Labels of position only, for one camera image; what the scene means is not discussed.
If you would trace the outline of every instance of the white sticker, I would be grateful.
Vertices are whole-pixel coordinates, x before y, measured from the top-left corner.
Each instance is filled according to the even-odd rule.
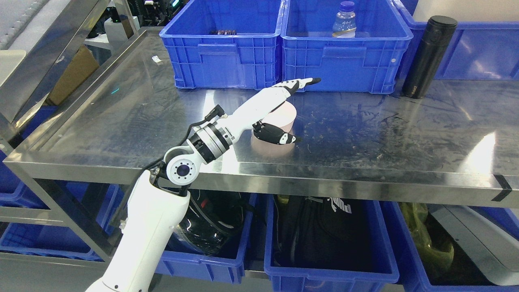
[[[152,57],[152,60],[153,60],[155,63],[160,63],[160,62],[162,62],[162,60],[160,60],[158,56],[153,56],[153,57]]]

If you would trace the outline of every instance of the crate handle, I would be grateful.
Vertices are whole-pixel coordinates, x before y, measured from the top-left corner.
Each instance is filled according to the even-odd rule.
[[[365,47],[325,47],[323,49],[323,57],[328,58],[364,58],[365,56]]]
[[[236,44],[198,44],[198,52],[201,55],[230,55],[237,54]]]
[[[407,10],[407,8],[405,8],[405,5],[400,0],[393,0],[393,4],[399,11],[402,11],[404,9]]]

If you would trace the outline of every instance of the robotic arm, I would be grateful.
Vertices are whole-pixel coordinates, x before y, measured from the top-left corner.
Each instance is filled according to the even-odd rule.
[[[220,157],[246,130],[270,143],[295,143],[298,139],[282,129],[261,122],[288,97],[320,78],[295,79],[264,88],[232,115],[207,122],[186,142],[169,149],[163,160],[143,171],[128,200],[128,219],[121,225],[122,239],[102,278],[87,292],[147,292],[160,256],[173,228],[189,206],[188,186],[197,178],[202,163]],[[181,190],[172,192],[158,185],[166,177]]]

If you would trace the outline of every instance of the black thermos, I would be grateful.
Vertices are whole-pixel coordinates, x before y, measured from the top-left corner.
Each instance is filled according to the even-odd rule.
[[[402,87],[402,95],[424,97],[440,66],[458,22],[447,16],[433,16],[427,21],[424,35]]]

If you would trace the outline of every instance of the stainless steel table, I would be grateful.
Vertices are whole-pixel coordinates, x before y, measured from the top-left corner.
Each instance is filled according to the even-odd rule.
[[[3,1],[0,50],[23,50],[21,62],[0,86],[0,150],[9,153],[20,131],[67,68],[109,0]],[[115,0],[120,15],[128,3]],[[135,32],[133,23],[131,31]]]
[[[52,180],[131,184],[215,104],[231,113],[256,93],[176,89],[158,30],[132,40],[5,160],[77,222],[88,214],[60,202],[69,195]],[[434,81],[421,100],[308,91],[289,101],[302,142],[246,132],[192,188],[519,207],[519,82]],[[105,239],[93,242],[110,253]]]

